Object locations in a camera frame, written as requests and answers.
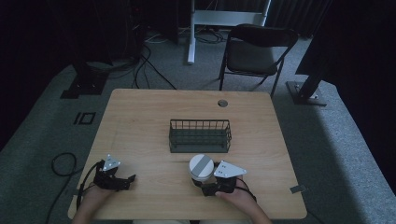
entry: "chair seat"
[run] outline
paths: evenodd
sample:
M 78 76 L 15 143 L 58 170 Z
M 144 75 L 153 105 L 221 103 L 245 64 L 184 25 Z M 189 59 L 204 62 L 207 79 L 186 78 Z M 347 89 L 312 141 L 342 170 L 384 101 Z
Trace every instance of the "chair seat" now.
M 256 75 L 274 75 L 276 62 L 270 48 L 257 48 L 243 41 L 232 41 L 228 49 L 227 67 L 233 72 L 244 71 Z

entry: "chair leg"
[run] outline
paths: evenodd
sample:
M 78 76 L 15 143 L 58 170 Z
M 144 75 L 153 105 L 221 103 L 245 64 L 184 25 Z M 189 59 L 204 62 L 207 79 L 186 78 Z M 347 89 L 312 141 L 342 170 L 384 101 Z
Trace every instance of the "chair leg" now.
M 282 71 L 282 67 L 283 67 L 283 62 L 284 62 L 284 61 L 285 61 L 285 59 L 283 59 L 283 60 L 280 62 L 279 69 L 277 69 L 277 74 L 276 74 L 274 86 L 273 86 L 273 89 L 271 90 L 271 98 L 274 96 L 275 88 L 276 88 L 277 82 L 279 81 L 279 76 L 280 76 L 280 72 Z
M 220 85 L 219 85 L 219 91 L 222 91 L 222 85 L 224 82 L 224 73 L 225 73 L 225 55 L 223 57 L 222 63 L 221 63 L 221 68 L 220 68 L 220 73 L 218 79 L 220 79 Z
M 219 91 L 222 91 L 222 84 L 224 81 L 224 73 L 220 74 L 220 85 L 219 85 Z
M 265 81 L 265 79 L 267 79 L 267 78 L 268 78 L 268 76 L 264 77 L 259 84 L 261 85 Z

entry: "gray carpet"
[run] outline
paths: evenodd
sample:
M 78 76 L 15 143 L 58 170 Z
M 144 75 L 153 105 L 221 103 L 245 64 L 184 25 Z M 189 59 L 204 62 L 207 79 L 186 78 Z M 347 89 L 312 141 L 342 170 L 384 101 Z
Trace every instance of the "gray carpet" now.
M 216 78 L 224 43 L 197 42 L 195 64 L 187 65 L 188 43 L 184 38 L 178 45 L 158 39 L 151 41 L 160 43 L 147 43 L 151 49 L 149 61 L 178 89 L 218 89 Z M 299 40 L 290 52 L 273 98 L 295 174 L 299 183 L 308 188 L 303 197 L 309 213 L 301 220 L 274 222 L 396 223 L 395 195 L 381 175 L 336 88 L 329 83 L 320 83 L 318 89 L 328 104 L 325 107 L 295 105 L 290 97 L 285 82 L 305 81 L 306 76 L 294 74 L 309 42 Z M 106 67 L 100 63 L 93 65 Z M 51 81 L 22 126 L 1 151 L 0 223 L 45 223 L 50 205 L 67 179 L 51 171 L 52 159 L 60 153 L 72 152 L 77 156 L 76 169 L 83 167 L 111 92 L 117 88 L 131 88 L 134 80 L 133 71 L 112 73 L 101 95 L 60 99 L 75 75 L 73 67 L 68 66 Z M 141 69 L 137 81 L 144 89 L 171 89 L 149 66 Z M 271 90 L 272 78 L 257 86 L 259 81 L 255 77 L 227 76 L 224 90 Z M 92 124 L 75 124 L 78 113 L 93 112 Z M 69 157 L 61 157 L 56 164 L 59 172 L 63 173 L 70 172 L 73 166 Z M 67 210 L 79 176 L 74 175 L 61 193 L 49 223 L 71 222 Z

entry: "chair backrest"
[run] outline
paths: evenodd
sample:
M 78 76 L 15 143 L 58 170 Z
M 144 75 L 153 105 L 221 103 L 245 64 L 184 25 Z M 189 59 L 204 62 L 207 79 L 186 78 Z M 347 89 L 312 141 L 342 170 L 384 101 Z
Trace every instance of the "chair backrest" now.
M 249 44 L 262 47 L 291 48 L 298 40 L 298 35 L 291 29 L 264 27 L 253 24 L 239 24 L 228 35 L 228 42 L 238 38 Z

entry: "white cylinder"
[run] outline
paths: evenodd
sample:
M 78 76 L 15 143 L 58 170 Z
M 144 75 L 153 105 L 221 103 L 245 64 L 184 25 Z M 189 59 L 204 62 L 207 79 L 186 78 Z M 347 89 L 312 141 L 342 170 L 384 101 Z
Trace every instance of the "white cylinder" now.
M 190 160 L 190 174 L 194 180 L 206 181 L 209 179 L 215 168 L 215 164 L 210 157 L 199 154 Z

